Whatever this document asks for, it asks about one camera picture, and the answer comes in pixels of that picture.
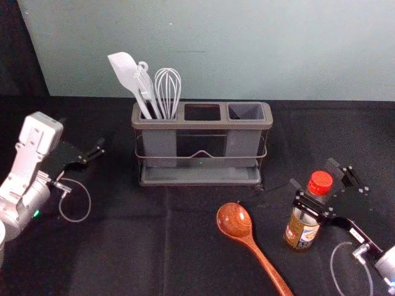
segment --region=utensil holder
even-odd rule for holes
[[[173,120],[147,120],[133,106],[141,185],[260,182],[273,125],[261,102],[180,102]]]

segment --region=wooden spoon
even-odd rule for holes
[[[217,226],[224,235],[250,249],[266,270],[281,296],[293,296],[291,289],[255,243],[252,237],[252,221],[245,208],[234,202],[222,205],[217,212]]]

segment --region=red bottle cap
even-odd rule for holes
[[[333,178],[325,171],[315,171],[310,177],[308,190],[315,195],[327,195],[331,190]]]

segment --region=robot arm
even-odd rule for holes
[[[379,245],[387,246],[388,238],[383,240],[382,236],[375,234],[386,233],[387,227],[385,221],[371,211],[368,202],[369,187],[362,183],[353,167],[342,167],[333,158],[329,158],[326,162],[326,169],[336,179],[341,180],[344,188],[332,194],[326,204],[322,204],[306,194],[302,186],[292,179],[290,183],[297,189],[293,205],[315,217],[323,226],[332,224],[349,232],[360,244],[352,253],[353,256],[364,265],[366,261],[363,255],[368,255],[389,286],[388,292],[395,295],[395,246],[390,247],[386,252],[379,247]],[[375,227],[375,232],[370,235],[363,230],[368,228],[368,224]]]
[[[88,154],[66,142],[59,143],[63,125],[41,112],[25,118],[15,148],[17,155],[0,187],[0,266],[4,243],[16,238],[49,198],[51,186],[71,189],[57,181],[70,164],[86,165],[104,153],[100,140]]]

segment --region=bottle label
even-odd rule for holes
[[[319,228],[320,228],[319,225],[304,226],[301,239],[299,240],[299,243],[297,246],[299,248],[309,247],[313,243],[313,240],[314,240],[315,235],[317,234]]]

